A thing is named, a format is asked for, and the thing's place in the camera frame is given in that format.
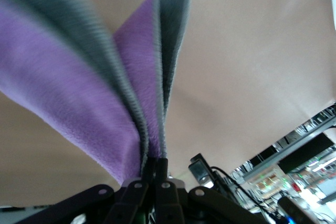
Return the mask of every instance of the blue led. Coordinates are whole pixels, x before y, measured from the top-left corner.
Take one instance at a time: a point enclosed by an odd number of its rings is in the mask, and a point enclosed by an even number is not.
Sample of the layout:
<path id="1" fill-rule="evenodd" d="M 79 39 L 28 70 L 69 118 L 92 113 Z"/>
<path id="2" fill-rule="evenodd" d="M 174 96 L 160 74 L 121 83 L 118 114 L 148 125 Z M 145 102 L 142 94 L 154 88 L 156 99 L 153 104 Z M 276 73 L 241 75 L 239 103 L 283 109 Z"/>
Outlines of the blue led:
<path id="1" fill-rule="evenodd" d="M 296 224 L 296 222 L 293 221 L 293 219 L 290 218 L 290 217 L 287 217 L 287 220 L 288 220 L 289 224 Z"/>

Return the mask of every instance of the bolt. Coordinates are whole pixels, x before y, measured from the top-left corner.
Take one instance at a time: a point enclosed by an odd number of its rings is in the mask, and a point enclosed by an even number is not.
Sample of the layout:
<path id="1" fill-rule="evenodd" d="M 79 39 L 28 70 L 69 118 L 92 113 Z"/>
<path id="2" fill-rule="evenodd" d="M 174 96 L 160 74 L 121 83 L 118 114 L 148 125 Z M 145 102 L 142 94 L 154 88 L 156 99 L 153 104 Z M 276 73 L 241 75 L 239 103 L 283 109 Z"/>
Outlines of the bolt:
<path id="1" fill-rule="evenodd" d="M 204 196 L 204 195 L 205 195 L 204 191 L 201 190 L 201 189 L 197 189 L 197 190 L 195 191 L 195 194 L 196 194 L 196 196 Z"/>
<path id="2" fill-rule="evenodd" d="M 106 189 L 101 189 L 101 190 L 99 190 L 99 192 L 98 192 L 98 194 L 100 194 L 100 195 L 103 195 L 103 194 L 105 194 L 105 193 L 107 193 L 107 190 L 106 190 Z"/>
<path id="3" fill-rule="evenodd" d="M 141 188 L 141 187 L 142 187 L 142 184 L 141 184 L 141 183 L 136 183 L 136 184 L 134 185 L 134 187 L 135 187 L 135 188 Z"/>
<path id="4" fill-rule="evenodd" d="M 161 187 L 167 189 L 170 187 L 170 184 L 168 182 L 164 182 L 161 184 Z"/>

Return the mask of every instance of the screw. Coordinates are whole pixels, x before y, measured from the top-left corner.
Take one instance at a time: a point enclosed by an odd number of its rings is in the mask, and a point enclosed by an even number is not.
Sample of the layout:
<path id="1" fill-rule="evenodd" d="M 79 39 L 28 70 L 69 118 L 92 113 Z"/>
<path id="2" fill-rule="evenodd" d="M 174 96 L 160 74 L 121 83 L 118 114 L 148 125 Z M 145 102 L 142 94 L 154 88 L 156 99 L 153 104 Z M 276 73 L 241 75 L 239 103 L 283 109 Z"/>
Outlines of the screw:
<path id="1" fill-rule="evenodd" d="M 141 188 L 141 187 L 142 187 L 142 184 L 141 184 L 141 183 L 136 183 L 136 184 L 134 185 L 134 187 L 135 187 L 135 188 Z"/>
<path id="2" fill-rule="evenodd" d="M 164 182 L 164 183 L 161 184 L 161 187 L 167 189 L 167 188 L 170 187 L 170 184 L 168 182 Z"/>
<path id="3" fill-rule="evenodd" d="M 107 190 L 106 190 L 106 189 L 101 189 L 101 190 L 99 190 L 99 192 L 98 192 L 98 194 L 100 194 L 100 195 L 103 195 L 103 194 L 105 194 L 105 193 L 107 193 Z"/>
<path id="4" fill-rule="evenodd" d="M 204 195 L 205 195 L 204 191 L 201 190 L 201 189 L 197 189 L 197 190 L 195 191 L 195 194 L 196 194 L 196 196 L 204 196 Z"/>

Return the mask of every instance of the red object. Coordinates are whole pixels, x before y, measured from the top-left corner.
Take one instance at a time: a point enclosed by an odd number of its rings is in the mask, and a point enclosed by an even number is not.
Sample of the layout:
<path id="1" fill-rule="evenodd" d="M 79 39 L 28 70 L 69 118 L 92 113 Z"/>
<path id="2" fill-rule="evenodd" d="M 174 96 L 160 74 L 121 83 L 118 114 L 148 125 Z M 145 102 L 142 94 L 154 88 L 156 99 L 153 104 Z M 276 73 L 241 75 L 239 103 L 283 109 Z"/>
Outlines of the red object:
<path id="1" fill-rule="evenodd" d="M 296 184 L 295 182 L 292 183 L 292 187 L 293 187 L 293 189 L 294 189 L 296 192 L 298 192 L 298 193 L 301 192 L 300 187 L 299 187 L 298 184 Z"/>

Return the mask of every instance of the purple cloth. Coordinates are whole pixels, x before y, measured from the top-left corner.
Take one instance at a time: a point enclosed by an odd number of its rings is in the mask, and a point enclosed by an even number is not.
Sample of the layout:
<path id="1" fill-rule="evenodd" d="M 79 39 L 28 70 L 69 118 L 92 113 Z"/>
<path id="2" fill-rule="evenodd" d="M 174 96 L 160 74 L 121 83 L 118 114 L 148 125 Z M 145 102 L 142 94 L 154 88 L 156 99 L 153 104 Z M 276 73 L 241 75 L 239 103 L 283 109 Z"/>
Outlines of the purple cloth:
<path id="1" fill-rule="evenodd" d="M 154 0 L 145 0 L 132 16 L 113 35 L 122 63 L 125 66 L 133 89 L 140 101 L 149 134 L 149 157 L 161 156 L 158 115 L 163 108 L 158 106 L 162 93 L 161 78 L 156 73 L 153 15 Z"/>
<path id="2" fill-rule="evenodd" d="M 140 172 L 127 110 L 78 56 L 37 20 L 0 0 L 0 90 L 84 150 L 119 183 Z"/>

